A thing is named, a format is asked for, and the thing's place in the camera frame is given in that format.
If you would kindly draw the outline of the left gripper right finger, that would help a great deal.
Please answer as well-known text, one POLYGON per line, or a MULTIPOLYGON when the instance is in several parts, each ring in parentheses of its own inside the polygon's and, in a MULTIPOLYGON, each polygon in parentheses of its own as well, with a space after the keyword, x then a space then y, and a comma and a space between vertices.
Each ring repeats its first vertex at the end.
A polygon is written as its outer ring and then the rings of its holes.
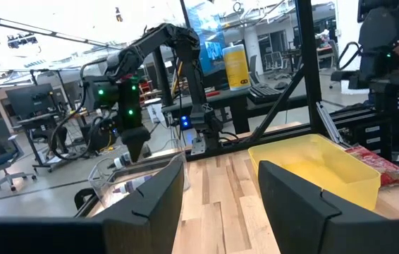
POLYGON ((268 161, 259 188, 281 254, 399 254, 399 219, 387 219, 268 161))

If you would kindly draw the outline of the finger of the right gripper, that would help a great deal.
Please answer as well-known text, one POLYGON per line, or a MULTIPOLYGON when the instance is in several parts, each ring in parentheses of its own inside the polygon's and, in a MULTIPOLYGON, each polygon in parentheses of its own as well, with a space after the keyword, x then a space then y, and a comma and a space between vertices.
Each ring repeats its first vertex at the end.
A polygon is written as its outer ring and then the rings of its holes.
POLYGON ((132 163, 137 162, 139 159, 145 159, 149 156, 149 146, 143 141, 129 141, 125 145, 130 154, 132 163))

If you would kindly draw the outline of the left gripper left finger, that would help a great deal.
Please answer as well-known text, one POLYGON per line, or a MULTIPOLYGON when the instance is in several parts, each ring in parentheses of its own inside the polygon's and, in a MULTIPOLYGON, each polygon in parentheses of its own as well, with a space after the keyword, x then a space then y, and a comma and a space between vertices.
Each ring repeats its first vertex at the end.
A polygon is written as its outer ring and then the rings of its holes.
POLYGON ((183 186, 177 160, 90 218, 0 217, 0 254, 171 254, 183 186))

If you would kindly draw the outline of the large black colouring bottle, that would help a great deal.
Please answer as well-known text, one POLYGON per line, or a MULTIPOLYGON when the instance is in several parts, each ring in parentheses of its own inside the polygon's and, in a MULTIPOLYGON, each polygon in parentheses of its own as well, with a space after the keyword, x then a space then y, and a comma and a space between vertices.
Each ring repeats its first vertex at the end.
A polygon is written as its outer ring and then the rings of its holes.
POLYGON ((132 163, 130 153, 129 152, 124 152, 122 155, 119 157, 116 157, 113 162, 108 165, 108 169, 122 169, 125 168, 126 166, 130 165, 132 163))

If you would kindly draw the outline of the large purple colouring bottle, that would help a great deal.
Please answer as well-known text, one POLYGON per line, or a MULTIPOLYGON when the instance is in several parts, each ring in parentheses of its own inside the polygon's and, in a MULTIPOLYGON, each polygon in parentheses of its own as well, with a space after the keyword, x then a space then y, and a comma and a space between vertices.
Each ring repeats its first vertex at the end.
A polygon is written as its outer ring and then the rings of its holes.
POLYGON ((112 193, 129 194, 135 191, 144 182, 151 179, 152 175, 137 177, 135 179, 126 181, 123 185, 115 188, 112 193))

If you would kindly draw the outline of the yellow plastic container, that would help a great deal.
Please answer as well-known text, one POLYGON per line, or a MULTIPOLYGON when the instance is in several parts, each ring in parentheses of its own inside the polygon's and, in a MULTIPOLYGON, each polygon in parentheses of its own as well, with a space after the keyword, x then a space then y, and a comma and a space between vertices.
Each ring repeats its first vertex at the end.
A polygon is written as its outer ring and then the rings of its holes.
POLYGON ((374 210, 381 174, 322 135, 308 134, 248 149, 256 174, 268 161, 367 210, 374 210))

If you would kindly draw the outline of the red snack bag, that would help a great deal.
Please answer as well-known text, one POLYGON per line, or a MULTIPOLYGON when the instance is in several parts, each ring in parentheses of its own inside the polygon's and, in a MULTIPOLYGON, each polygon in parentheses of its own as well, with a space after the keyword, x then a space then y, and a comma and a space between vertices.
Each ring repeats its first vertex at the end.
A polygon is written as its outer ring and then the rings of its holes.
POLYGON ((345 151, 377 170, 381 175, 382 188, 399 186, 399 166, 396 164, 362 146, 350 147, 345 149, 345 151))

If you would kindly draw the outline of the clear plastic container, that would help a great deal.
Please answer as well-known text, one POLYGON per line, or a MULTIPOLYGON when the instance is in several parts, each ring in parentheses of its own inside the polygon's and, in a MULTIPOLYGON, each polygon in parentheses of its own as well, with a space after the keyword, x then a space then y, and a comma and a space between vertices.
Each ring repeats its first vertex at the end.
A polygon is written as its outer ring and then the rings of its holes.
POLYGON ((161 170, 168 166, 178 164, 184 171, 186 166, 185 148, 178 139, 170 139, 158 150, 149 146, 149 156, 139 159, 122 169, 108 169, 116 157, 106 157, 97 162, 88 176, 96 196, 102 207, 107 208, 123 199, 129 194, 112 193, 112 191, 123 185, 126 181, 137 177, 152 175, 156 176, 161 170))

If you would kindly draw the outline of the black rolling cart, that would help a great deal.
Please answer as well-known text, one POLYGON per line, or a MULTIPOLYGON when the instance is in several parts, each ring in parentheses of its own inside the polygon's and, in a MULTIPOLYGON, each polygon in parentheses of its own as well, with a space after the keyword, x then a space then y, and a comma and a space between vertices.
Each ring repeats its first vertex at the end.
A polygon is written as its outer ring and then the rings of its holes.
POLYGON ((32 165, 32 168, 36 173, 38 169, 46 169, 51 173, 56 165, 62 163, 62 159, 55 155, 51 155, 51 148, 58 148, 62 155, 69 155, 66 145, 67 132, 60 129, 55 133, 55 140, 51 140, 51 135, 55 131, 57 125, 56 117, 56 113, 50 113, 18 121, 18 127, 24 130, 24 134, 35 157, 35 163, 32 165), (46 154, 44 154, 43 150, 38 151, 35 147, 34 135, 32 134, 33 131, 37 131, 38 138, 43 138, 43 140, 46 141, 46 154))

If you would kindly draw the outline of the black desk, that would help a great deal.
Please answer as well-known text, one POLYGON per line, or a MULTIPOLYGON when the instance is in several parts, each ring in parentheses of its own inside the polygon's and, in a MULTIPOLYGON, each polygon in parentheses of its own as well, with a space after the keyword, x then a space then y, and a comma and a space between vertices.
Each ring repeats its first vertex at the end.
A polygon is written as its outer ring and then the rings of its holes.
MULTIPOLYGON (((267 115, 271 108, 275 105, 280 95, 271 102, 255 104, 248 96, 250 91, 239 90, 232 92, 230 90, 222 90, 219 95, 207 98, 207 103, 212 109, 222 109, 229 107, 231 110, 231 122, 233 123, 235 133, 241 134, 250 131, 249 121, 253 117, 267 115)), ((204 122, 203 115, 195 109, 195 115, 192 116, 193 102, 190 97, 181 98, 174 105, 162 108, 164 114, 171 113, 174 119, 179 119, 180 126, 185 127, 183 118, 190 121, 188 127, 195 130, 205 130, 207 125, 204 122)))

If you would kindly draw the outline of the black monitor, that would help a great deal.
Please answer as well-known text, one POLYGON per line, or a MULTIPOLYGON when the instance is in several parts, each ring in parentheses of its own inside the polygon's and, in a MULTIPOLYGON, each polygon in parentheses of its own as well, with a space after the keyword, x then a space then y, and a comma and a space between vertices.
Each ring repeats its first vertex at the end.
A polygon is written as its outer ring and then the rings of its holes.
POLYGON ((29 119, 38 114, 47 114, 54 108, 50 84, 31 85, 6 91, 14 112, 21 119, 29 119))

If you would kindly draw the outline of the large blue display screen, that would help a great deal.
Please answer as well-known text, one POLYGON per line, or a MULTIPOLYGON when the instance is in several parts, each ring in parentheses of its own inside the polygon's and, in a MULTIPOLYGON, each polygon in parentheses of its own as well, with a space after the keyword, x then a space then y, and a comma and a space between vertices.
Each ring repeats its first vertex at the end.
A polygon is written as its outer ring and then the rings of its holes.
POLYGON ((210 0, 184 0, 190 27, 200 41, 199 59, 203 73, 223 70, 223 48, 226 47, 217 7, 210 0))

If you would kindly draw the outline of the yellow wipes canister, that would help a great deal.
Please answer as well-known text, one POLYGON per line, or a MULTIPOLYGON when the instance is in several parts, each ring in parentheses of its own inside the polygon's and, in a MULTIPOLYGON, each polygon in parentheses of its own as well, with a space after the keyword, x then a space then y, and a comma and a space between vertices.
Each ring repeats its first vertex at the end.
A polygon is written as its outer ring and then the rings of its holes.
POLYGON ((247 89, 251 86, 245 48, 238 44, 223 49, 223 59, 231 91, 247 89))

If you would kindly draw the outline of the silver metal bracket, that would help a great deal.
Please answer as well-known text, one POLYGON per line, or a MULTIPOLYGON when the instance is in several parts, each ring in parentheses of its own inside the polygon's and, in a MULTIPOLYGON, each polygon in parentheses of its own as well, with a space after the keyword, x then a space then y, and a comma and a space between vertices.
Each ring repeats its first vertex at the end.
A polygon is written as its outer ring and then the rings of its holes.
POLYGON ((205 153, 206 151, 206 144, 204 138, 196 137, 192 140, 192 148, 190 151, 191 155, 200 155, 205 153))

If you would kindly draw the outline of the silver aluminium rail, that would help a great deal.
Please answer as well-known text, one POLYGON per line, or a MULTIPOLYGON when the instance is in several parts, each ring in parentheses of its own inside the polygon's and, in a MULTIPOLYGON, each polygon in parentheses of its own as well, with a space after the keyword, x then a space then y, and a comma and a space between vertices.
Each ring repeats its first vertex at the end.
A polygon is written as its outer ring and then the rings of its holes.
POLYGON ((326 108, 321 102, 317 102, 316 106, 318 114, 329 134, 330 139, 336 144, 343 144, 343 139, 326 108))

